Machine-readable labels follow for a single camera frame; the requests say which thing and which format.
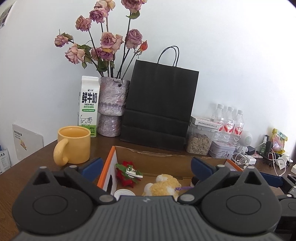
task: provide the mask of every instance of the milk carton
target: milk carton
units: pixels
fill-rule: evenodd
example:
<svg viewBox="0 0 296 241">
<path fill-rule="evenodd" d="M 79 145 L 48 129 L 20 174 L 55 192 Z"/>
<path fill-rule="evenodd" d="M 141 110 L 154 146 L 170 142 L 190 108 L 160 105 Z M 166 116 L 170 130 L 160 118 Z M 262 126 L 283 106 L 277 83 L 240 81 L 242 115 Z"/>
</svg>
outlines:
<svg viewBox="0 0 296 241">
<path fill-rule="evenodd" d="M 98 77 L 82 76 L 81 92 L 79 92 L 78 126 L 91 131 L 96 136 L 100 83 Z"/>
</svg>

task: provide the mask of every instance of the flower vase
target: flower vase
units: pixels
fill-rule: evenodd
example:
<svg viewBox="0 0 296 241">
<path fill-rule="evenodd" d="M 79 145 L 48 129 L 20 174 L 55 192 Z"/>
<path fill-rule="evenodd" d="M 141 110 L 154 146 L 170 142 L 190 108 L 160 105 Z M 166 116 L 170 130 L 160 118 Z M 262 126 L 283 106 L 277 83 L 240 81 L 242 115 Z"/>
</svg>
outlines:
<svg viewBox="0 0 296 241">
<path fill-rule="evenodd" d="M 122 116 L 130 81 L 101 77 L 98 111 L 103 115 Z"/>
<path fill-rule="evenodd" d="M 117 137 L 121 132 L 121 116 L 101 114 L 97 132 L 105 137 Z"/>
</svg>

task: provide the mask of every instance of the screw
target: screw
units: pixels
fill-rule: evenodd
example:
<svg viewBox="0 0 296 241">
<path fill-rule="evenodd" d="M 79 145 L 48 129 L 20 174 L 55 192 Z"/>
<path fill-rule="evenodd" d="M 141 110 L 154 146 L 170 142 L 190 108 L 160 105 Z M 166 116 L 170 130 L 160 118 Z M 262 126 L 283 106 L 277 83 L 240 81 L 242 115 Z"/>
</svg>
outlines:
<svg viewBox="0 0 296 241">
<path fill-rule="evenodd" d="M 99 200 L 101 202 L 111 202 L 114 200 L 114 197 L 111 195 L 108 195 L 108 194 L 104 194 L 104 195 L 100 196 Z"/>
<path fill-rule="evenodd" d="M 180 199 L 184 202 L 191 202 L 195 199 L 195 197 L 192 194 L 183 194 L 180 196 Z"/>
</svg>

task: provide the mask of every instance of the plush toy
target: plush toy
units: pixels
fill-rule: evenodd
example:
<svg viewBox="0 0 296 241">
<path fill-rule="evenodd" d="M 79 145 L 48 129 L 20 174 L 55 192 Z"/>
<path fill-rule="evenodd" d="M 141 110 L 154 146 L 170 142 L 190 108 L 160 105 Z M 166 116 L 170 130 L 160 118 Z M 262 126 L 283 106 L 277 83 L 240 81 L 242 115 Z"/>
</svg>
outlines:
<svg viewBox="0 0 296 241">
<path fill-rule="evenodd" d="M 142 196 L 173 196 L 177 201 L 179 191 L 176 188 L 181 184 L 171 175 L 161 174 L 156 178 L 156 183 L 148 183 Z"/>
</svg>

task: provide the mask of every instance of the dried rose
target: dried rose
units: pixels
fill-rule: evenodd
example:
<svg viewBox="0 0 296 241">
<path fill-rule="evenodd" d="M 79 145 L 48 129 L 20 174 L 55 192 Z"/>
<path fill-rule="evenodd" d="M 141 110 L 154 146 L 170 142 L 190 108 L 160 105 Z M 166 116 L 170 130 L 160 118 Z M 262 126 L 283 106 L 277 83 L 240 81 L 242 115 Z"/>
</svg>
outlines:
<svg viewBox="0 0 296 241">
<path fill-rule="evenodd" d="M 91 27 L 91 19 L 84 18 L 80 15 L 80 17 L 76 20 L 75 27 L 81 31 L 88 31 Z"/>
<path fill-rule="evenodd" d="M 116 51 L 120 49 L 120 45 L 123 43 L 123 40 L 122 40 L 123 37 L 121 35 L 116 34 L 115 38 L 116 38 L 116 42 L 111 47 L 111 49 L 113 50 L 113 54 L 115 54 Z"/>
<path fill-rule="evenodd" d="M 73 64 L 79 64 L 78 60 L 83 61 L 84 59 L 84 49 L 78 49 L 77 44 L 73 44 L 71 48 L 69 48 L 68 52 L 65 53 L 66 58 Z"/>
<path fill-rule="evenodd" d="M 94 48 L 91 48 L 91 58 L 95 61 L 98 61 L 98 56 L 96 55 L 96 52 L 94 51 Z"/>
<path fill-rule="evenodd" d="M 126 47 L 128 49 L 137 48 L 142 43 L 142 34 L 137 29 L 132 29 L 128 32 L 126 39 Z"/>
<path fill-rule="evenodd" d="M 98 53 L 99 58 L 102 58 L 103 60 L 107 60 L 107 61 L 113 60 L 112 52 L 105 52 L 101 47 L 97 48 L 96 52 Z"/>
<path fill-rule="evenodd" d="M 102 48 L 112 48 L 116 42 L 116 37 L 110 32 L 103 32 L 101 38 Z"/>
<path fill-rule="evenodd" d="M 105 8 L 95 7 L 94 10 L 89 12 L 89 18 L 96 23 L 104 23 L 104 18 L 108 17 L 108 12 Z"/>
<path fill-rule="evenodd" d="M 100 0 L 96 3 L 96 6 L 102 6 L 109 12 L 110 9 L 113 10 L 115 8 L 115 2 L 113 0 Z"/>
<path fill-rule="evenodd" d="M 141 5 L 146 3 L 147 0 L 121 0 L 125 8 L 129 9 L 132 13 L 136 13 L 141 9 Z"/>
<path fill-rule="evenodd" d="M 62 36 L 62 35 L 58 35 L 55 39 L 54 39 L 54 44 L 57 47 L 62 47 L 65 44 L 69 44 L 69 40 L 68 38 Z"/>
</svg>

